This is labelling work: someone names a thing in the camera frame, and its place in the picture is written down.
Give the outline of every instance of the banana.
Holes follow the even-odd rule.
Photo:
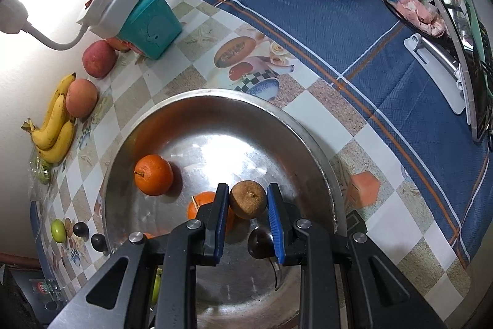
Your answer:
[[[75,73],[68,74],[67,76],[63,77],[60,80],[60,83],[58,83],[55,92],[51,96],[51,101],[48,105],[48,109],[46,110],[46,114],[44,116],[43,120],[43,125],[41,126],[40,130],[46,129],[46,126],[48,125],[48,122],[50,121],[51,117],[51,112],[53,111],[53,107],[55,106],[55,102],[57,101],[58,97],[60,95],[67,95],[67,91],[69,86],[73,83],[75,80]]]
[[[28,119],[29,126],[31,127],[31,137],[33,143],[40,149],[49,149],[53,146],[58,138],[58,134],[62,129],[63,123],[65,123],[65,96],[61,94],[55,101],[51,116],[48,120],[46,127],[43,129],[36,129],[31,119]]]
[[[63,125],[62,129],[60,130],[60,134],[58,135],[55,145],[47,150],[42,150],[38,148],[39,156],[48,163],[57,164],[58,162],[63,160],[68,150],[70,149],[74,133],[75,126],[73,124],[73,121],[69,120]]]

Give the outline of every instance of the white wall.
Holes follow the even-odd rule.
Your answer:
[[[76,18],[86,0],[21,0],[29,22],[57,42],[77,34]],[[31,141],[20,126],[43,121],[58,80],[75,71],[84,77],[81,56],[98,38],[87,33],[68,51],[53,51],[29,34],[0,32],[0,252],[35,257],[29,221],[27,169]]]

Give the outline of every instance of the orange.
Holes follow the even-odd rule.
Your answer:
[[[158,234],[150,234],[149,232],[142,232],[142,233],[144,233],[148,239],[153,239],[154,237],[162,236],[164,234],[169,234],[169,232],[166,230],[162,230],[161,233]]]
[[[144,194],[161,195],[173,183],[173,170],[169,162],[159,155],[147,155],[135,165],[134,180]]]
[[[195,202],[200,208],[202,205],[209,204],[214,201],[215,193],[214,191],[204,191],[200,194],[194,196]],[[193,200],[188,204],[188,208],[186,211],[186,215],[188,220],[195,219],[197,216],[197,212],[199,210],[195,206]],[[233,227],[233,222],[235,220],[235,214],[231,211],[231,208],[228,207],[228,216],[226,217],[226,232],[228,232]]]

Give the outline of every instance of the tablecloth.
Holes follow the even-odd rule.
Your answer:
[[[381,0],[204,1],[271,35],[368,120],[467,266],[493,218],[487,141],[406,50],[411,30]]]
[[[77,123],[73,145],[38,205],[37,235],[66,297],[72,298],[108,256],[74,235],[64,244],[55,243],[51,221],[83,221],[90,235],[103,233],[100,186],[122,138],[160,101],[209,86],[272,97],[320,144],[344,194],[350,175],[372,172],[381,183],[378,200],[359,211],[368,233],[445,319],[467,293],[469,277],[412,178],[371,124],[323,75],[266,36],[268,32],[202,0],[167,2],[183,33],[161,59],[145,60],[132,51],[120,54],[107,77],[93,80],[100,92],[98,104],[85,122]],[[230,70],[218,69],[214,60],[223,45],[239,37],[255,41],[248,60],[261,60],[270,68],[234,81]]]

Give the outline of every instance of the small dark fruit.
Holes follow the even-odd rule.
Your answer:
[[[105,251],[108,251],[108,247],[106,245],[106,238],[104,238],[104,235],[102,235],[101,233],[95,233],[92,235],[91,245],[96,251],[100,253],[104,253]]]
[[[72,231],[77,237],[82,237],[83,239],[89,238],[89,228],[84,222],[77,222],[73,226]]]

